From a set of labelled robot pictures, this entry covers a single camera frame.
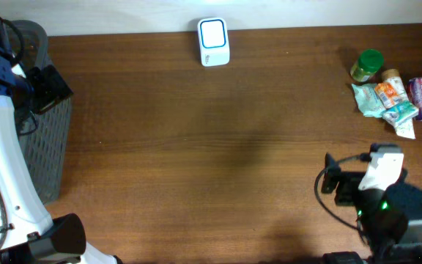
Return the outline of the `white pouch with cork cap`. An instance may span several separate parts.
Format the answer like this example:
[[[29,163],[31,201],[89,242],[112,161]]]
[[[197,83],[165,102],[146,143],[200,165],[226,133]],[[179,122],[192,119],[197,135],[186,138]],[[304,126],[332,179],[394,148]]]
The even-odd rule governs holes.
[[[403,82],[401,80],[399,71],[397,69],[390,69],[382,72],[382,80],[386,83],[389,83],[399,95],[402,101],[408,101],[407,92],[404,88]],[[395,132],[397,136],[404,137],[407,139],[415,139],[415,132],[412,119],[403,122],[402,124],[395,127]]]

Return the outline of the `small green tissue pack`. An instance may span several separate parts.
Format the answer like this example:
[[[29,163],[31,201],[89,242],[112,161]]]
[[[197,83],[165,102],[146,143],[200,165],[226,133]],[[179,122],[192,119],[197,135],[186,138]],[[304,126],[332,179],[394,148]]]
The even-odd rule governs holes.
[[[394,128],[418,116],[419,109],[409,101],[396,104],[382,113],[382,118]]]

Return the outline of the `teal wet wipes pack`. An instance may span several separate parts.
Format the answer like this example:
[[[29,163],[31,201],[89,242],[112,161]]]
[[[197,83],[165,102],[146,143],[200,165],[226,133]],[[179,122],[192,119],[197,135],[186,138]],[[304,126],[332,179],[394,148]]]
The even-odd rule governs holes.
[[[376,86],[376,84],[352,84],[358,109],[364,117],[381,118],[383,112],[386,110],[382,101],[374,91]]]

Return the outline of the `orange tissue pack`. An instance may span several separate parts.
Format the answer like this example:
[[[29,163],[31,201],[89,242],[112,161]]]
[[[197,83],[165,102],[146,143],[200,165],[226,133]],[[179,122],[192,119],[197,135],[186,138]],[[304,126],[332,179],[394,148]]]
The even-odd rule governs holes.
[[[390,109],[396,104],[401,103],[401,98],[393,86],[387,82],[380,83],[374,88],[379,99],[385,108]]]

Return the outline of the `green cup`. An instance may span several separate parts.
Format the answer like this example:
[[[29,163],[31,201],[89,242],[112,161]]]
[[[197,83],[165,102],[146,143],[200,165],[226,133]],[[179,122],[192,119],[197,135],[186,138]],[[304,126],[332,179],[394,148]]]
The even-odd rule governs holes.
[[[352,79],[356,82],[366,82],[383,66],[384,57],[376,49],[363,51],[350,70]]]

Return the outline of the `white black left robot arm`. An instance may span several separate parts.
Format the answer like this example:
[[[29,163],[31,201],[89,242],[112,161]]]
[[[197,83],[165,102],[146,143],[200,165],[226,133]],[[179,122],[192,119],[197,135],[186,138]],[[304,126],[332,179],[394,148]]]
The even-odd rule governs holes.
[[[13,51],[8,31],[23,40],[17,24],[0,17],[0,263],[118,263],[88,243],[77,215],[53,218],[35,190],[17,126],[72,91],[52,65],[15,73],[24,50]]]

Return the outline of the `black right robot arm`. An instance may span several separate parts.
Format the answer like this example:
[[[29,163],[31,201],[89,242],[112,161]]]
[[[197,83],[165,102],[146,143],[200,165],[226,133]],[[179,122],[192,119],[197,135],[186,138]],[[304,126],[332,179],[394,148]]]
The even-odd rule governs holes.
[[[422,189],[407,183],[403,162],[396,144],[372,144],[367,153],[340,160],[325,155],[314,195],[334,194],[337,206],[355,209],[351,229],[371,254],[326,253],[322,263],[422,263]]]

